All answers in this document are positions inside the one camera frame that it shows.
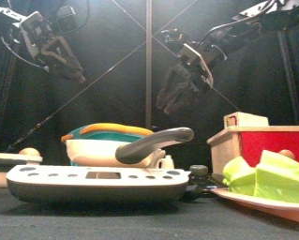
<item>lime green object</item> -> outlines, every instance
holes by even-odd
[[[255,169],[241,157],[231,160],[223,170],[224,184],[229,191],[252,196],[255,188]]]
[[[255,167],[253,196],[288,203],[299,203],[299,162],[263,151]]]

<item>wooden box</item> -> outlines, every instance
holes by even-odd
[[[299,162],[299,126],[227,127],[207,143],[213,173],[221,174],[227,162],[239,156],[253,167],[263,150],[279,152],[288,149]]]

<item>white electric kettle base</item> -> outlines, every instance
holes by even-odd
[[[181,197],[188,175],[179,169],[14,166],[6,180],[22,202],[160,203]]]

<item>kettle handle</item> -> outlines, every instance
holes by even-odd
[[[140,162],[156,149],[192,140],[193,132],[187,127],[157,131],[137,141],[116,148],[114,158],[125,164]]]

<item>black curtain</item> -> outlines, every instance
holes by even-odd
[[[16,10],[21,9],[21,1],[10,2]],[[195,132],[191,142],[167,147],[177,168],[187,169],[192,164],[209,166],[207,139],[221,130],[223,115],[236,112],[224,98],[241,112],[267,116],[271,125],[299,124],[289,100],[285,59],[275,32],[268,32],[228,55],[227,61],[212,69],[213,86],[223,96],[209,90],[197,102],[171,115],[153,107],[167,69],[177,61],[161,45],[158,32],[177,28],[199,40],[213,26],[228,23],[239,11],[259,2],[152,1],[150,123],[157,129],[188,127]],[[16,153],[24,147],[34,147],[45,164],[61,165],[69,160],[60,137],[70,130],[102,122],[145,125],[146,93],[146,1],[30,0],[28,12],[38,10],[45,18],[50,18],[65,5],[73,7],[77,23],[82,25],[64,35],[84,68],[86,81],[82,84],[54,78],[22,61],[16,60],[10,65],[13,57],[0,41],[0,53],[5,55],[4,58],[0,56],[0,152],[36,128],[10,151]],[[287,33],[287,41],[299,104],[299,26]],[[24,44],[18,52],[29,59]]]

